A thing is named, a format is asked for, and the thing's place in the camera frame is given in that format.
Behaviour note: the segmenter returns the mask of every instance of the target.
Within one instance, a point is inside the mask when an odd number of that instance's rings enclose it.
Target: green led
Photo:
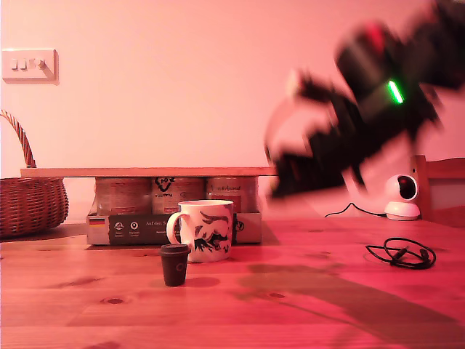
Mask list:
[[[392,94],[394,95],[396,101],[398,104],[402,103],[404,101],[402,95],[400,94],[399,89],[397,88],[397,85],[393,80],[389,81],[389,88],[391,89]]]

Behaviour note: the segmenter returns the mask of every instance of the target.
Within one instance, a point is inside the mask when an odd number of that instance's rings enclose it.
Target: small coffee cup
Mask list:
[[[160,249],[163,278],[167,286],[180,286],[186,279],[188,245],[163,245]]]
[[[216,262],[230,256],[233,239],[234,202],[230,200],[193,200],[178,204],[179,212],[171,215],[166,235],[173,244],[190,247],[190,262]],[[179,242],[174,226],[179,220]]]

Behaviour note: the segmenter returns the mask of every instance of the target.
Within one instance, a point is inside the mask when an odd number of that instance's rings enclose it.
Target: light switch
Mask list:
[[[14,71],[17,70],[17,59],[16,58],[12,58],[9,67]]]
[[[54,81],[56,56],[57,52],[54,49],[3,49],[2,78],[7,83],[11,80],[21,80],[24,84],[29,80]]]
[[[25,58],[21,58],[20,61],[19,61],[19,67],[21,70],[25,70],[27,67],[26,67],[26,59]]]

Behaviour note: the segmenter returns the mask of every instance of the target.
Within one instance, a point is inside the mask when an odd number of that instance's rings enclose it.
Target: security camera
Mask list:
[[[415,178],[406,174],[396,174],[386,182],[386,195],[390,200],[384,213],[391,220],[416,220],[420,210],[412,200],[419,193]]]

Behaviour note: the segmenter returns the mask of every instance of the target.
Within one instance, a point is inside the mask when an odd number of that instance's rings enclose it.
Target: wooden chair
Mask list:
[[[465,184],[465,158],[427,161],[424,155],[416,155],[411,159],[411,175],[419,186],[416,204],[420,209],[421,219],[465,228],[465,206],[435,209],[431,194],[434,180],[463,180]]]

